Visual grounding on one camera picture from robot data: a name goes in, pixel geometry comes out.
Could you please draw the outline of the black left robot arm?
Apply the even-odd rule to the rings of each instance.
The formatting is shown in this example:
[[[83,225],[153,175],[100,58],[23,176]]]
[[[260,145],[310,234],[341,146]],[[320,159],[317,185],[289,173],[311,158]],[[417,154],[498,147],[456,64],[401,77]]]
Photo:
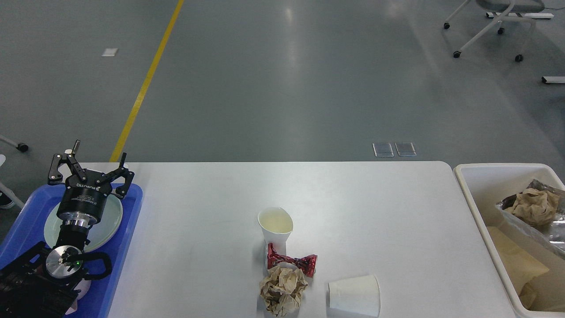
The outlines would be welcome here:
[[[113,271],[109,255],[85,251],[88,234],[103,216],[108,197],[123,199],[135,173],[125,166],[104,173],[76,160],[80,141],[51,161],[48,184],[65,185],[57,216],[62,220],[54,247],[40,241],[1,270],[3,318],[62,318],[79,296],[83,280],[101,280]]]

